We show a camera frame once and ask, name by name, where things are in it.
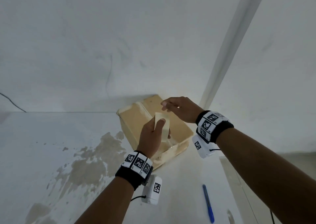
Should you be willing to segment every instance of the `white electronic device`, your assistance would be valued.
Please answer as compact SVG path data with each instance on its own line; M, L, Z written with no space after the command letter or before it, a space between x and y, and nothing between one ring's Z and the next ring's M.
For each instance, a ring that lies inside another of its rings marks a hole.
M144 186L142 196L142 202L157 205L159 200L159 194L161 190L162 179L157 175L150 175L148 183Z
M204 142L204 140L198 134L192 137L192 142L201 158L209 157L215 153L213 143Z

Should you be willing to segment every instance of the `cable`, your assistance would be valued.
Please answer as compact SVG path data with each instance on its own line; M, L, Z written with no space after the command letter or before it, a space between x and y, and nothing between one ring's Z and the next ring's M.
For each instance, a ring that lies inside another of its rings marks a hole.
M18 107L9 97L7 97L7 96L5 96L4 94L2 94L2 93L0 93L3 97L5 97L5 98L7 98L7 99L9 99L10 100L10 102L14 105L14 106L16 106L18 109L20 109L20 110L22 110L23 112L25 112L26 113L26 111L25 110L23 110L23 109L21 109L20 107Z
M138 196L138 197L132 198L131 201L135 200L136 198L146 198L146 195L145 195L145 196Z
M271 213L272 223L275 224L275 223L274 223L273 214L272 214L272 211L271 211L271 210L270 210L270 213Z

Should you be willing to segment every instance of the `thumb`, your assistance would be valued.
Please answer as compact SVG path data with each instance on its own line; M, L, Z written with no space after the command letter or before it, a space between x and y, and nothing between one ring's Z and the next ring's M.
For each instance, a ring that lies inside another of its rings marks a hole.
M162 105L173 112L175 115L178 116L180 114L180 109L174 106L172 103L163 102Z
M161 135L161 133L162 133L162 128L163 128L163 126L165 125L165 122L166 122L166 120L165 120L164 118L160 119L160 120L157 122L156 128L155 128L155 132L156 132L157 134L160 134L160 135Z

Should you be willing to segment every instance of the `wristband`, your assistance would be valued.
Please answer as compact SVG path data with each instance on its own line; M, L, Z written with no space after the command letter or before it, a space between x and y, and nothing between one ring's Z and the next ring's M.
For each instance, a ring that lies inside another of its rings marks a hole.
M141 184L147 184L153 170L152 163L142 152L133 151L127 155L115 176L124 178L136 190Z
M224 130L234 127L224 115L209 110L201 112L195 123L197 124L196 133L206 143L216 143L216 139Z

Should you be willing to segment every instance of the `hand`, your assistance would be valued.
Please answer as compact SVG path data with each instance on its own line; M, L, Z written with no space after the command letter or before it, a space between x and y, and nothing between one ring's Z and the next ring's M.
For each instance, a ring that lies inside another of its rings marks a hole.
M138 151L143 152L148 158L151 158L159 149L161 143L162 128L165 125L164 118L157 122L155 129L155 117L143 126L140 133Z
M195 123L198 115L204 110L193 103L188 97L172 97L161 102L162 110L172 111L182 121Z

